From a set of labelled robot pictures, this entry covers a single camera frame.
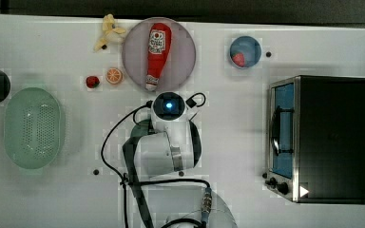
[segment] toaster oven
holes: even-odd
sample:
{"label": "toaster oven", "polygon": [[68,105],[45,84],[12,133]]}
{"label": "toaster oven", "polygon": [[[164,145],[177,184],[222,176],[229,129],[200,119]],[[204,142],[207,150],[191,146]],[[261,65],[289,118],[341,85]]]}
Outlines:
{"label": "toaster oven", "polygon": [[365,204],[365,78],[297,76],[268,96],[268,189],[298,203]]}

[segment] small red fruit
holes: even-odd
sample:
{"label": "small red fruit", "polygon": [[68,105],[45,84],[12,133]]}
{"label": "small red fruit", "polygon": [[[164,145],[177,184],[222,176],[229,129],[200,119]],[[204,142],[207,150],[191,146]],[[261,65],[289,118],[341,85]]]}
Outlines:
{"label": "small red fruit", "polygon": [[95,88],[99,85],[99,83],[100,83],[100,80],[96,76],[88,76],[86,78],[86,85],[89,88]]}
{"label": "small red fruit", "polygon": [[235,54],[232,57],[232,60],[233,60],[233,63],[235,63],[239,67],[244,67],[245,66],[244,54],[242,54],[241,52]]}

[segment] small bowl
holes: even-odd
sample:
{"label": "small bowl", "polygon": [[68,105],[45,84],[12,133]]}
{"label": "small bowl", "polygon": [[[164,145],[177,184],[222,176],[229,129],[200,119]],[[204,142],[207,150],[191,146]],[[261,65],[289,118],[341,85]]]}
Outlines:
{"label": "small bowl", "polygon": [[[233,61],[233,56],[242,53],[244,57],[243,66],[238,66]],[[234,67],[245,69],[255,65],[260,58],[261,48],[259,42],[251,36],[241,36],[237,38],[230,46],[229,56]]]}

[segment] black cable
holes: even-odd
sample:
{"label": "black cable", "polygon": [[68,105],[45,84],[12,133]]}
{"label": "black cable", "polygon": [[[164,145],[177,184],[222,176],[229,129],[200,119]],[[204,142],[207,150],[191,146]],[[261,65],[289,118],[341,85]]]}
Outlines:
{"label": "black cable", "polygon": [[[124,173],[123,181],[127,181],[127,174],[126,173]],[[124,188],[124,223],[125,223],[125,228],[129,228],[128,215],[126,214],[126,184],[125,184],[125,182],[122,182],[122,186]]]}
{"label": "black cable", "polygon": [[169,221],[166,225],[162,226],[162,228],[167,228],[167,227],[170,227],[172,225],[175,225],[175,224],[178,224],[178,223],[183,223],[183,222],[192,223],[192,224],[196,225],[197,227],[202,227],[202,224],[199,221],[196,221],[195,219],[192,219],[192,218],[178,218],[178,219]]}
{"label": "black cable", "polygon": [[111,166],[105,159],[105,156],[104,156],[104,151],[105,151],[105,147],[106,147],[106,142],[108,141],[108,138],[111,136],[112,132],[114,132],[114,130],[126,119],[128,118],[130,115],[132,115],[133,113],[135,113],[137,110],[143,108],[143,107],[146,107],[147,104],[145,105],[142,105],[140,107],[138,107],[137,109],[129,112],[126,116],[124,116],[120,121],[117,122],[117,124],[115,124],[114,127],[112,127],[112,129],[108,132],[107,136],[106,136],[106,139],[105,141],[103,142],[103,146],[102,146],[102,150],[101,150],[101,156],[102,156],[102,161],[103,163],[108,167],[110,168],[111,170],[113,170],[114,172],[117,173],[118,177],[120,177],[121,179],[121,182],[120,184],[123,186],[124,188],[124,223],[125,223],[125,228],[128,228],[129,225],[128,225],[128,217],[127,217],[127,214],[126,214],[126,184],[128,183],[128,178],[127,178],[127,174],[124,173],[124,175],[121,175],[120,171],[118,171],[116,168],[114,168],[113,166]]}
{"label": "black cable", "polygon": [[101,156],[102,156],[102,161],[103,163],[110,168],[111,170],[113,170],[114,172],[117,173],[118,177],[120,177],[121,180],[124,180],[123,175],[121,175],[120,171],[118,171],[116,168],[114,168],[113,166],[111,166],[109,163],[107,163],[105,156],[104,156],[104,151],[105,151],[105,146],[106,146],[106,142],[108,141],[108,138],[111,136],[112,132],[115,130],[115,128],[117,128],[126,118],[128,118],[130,115],[132,115],[136,110],[139,110],[143,107],[146,107],[145,105],[142,105],[140,107],[138,107],[137,109],[129,112],[126,116],[124,116],[120,121],[117,122],[117,124],[115,124],[114,127],[112,127],[112,129],[108,132],[105,141],[103,142],[103,146],[102,146],[102,150],[101,150]]}
{"label": "black cable", "polygon": [[140,124],[140,123],[137,123],[136,122],[136,114],[139,112],[139,110],[141,110],[142,108],[146,107],[145,106],[141,106],[140,108],[136,109],[134,112],[133,112],[133,116],[132,116],[132,120],[133,120],[133,123],[135,123],[136,125],[139,125],[139,126],[148,126],[146,124]]}
{"label": "black cable", "polygon": [[191,96],[190,98],[188,98],[187,100],[193,99],[193,98],[194,98],[195,96],[197,96],[197,95],[202,95],[202,96],[203,96],[202,104],[197,105],[197,107],[200,107],[200,106],[205,105],[205,103],[206,103],[206,96],[205,96],[203,93],[201,93],[201,92],[194,93],[194,95],[192,95],[192,96]]}
{"label": "black cable", "polygon": [[161,184],[161,183],[172,183],[172,182],[198,182],[204,183],[206,187],[210,187],[210,184],[206,180],[198,180],[198,179],[170,179],[170,180],[154,180],[154,181],[141,181],[139,184],[141,186],[152,185],[152,184]]}

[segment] oven knob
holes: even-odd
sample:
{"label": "oven knob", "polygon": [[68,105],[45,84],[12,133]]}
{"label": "oven knob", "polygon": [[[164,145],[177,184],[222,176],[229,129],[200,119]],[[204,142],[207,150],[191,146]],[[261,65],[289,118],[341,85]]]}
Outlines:
{"label": "oven knob", "polygon": [[285,183],[285,182],[277,184],[277,189],[283,195],[286,195],[289,192],[289,187],[287,186],[287,183]]}
{"label": "oven knob", "polygon": [[275,178],[271,178],[270,180],[266,180],[265,183],[271,186],[272,188],[275,188],[278,182]]}

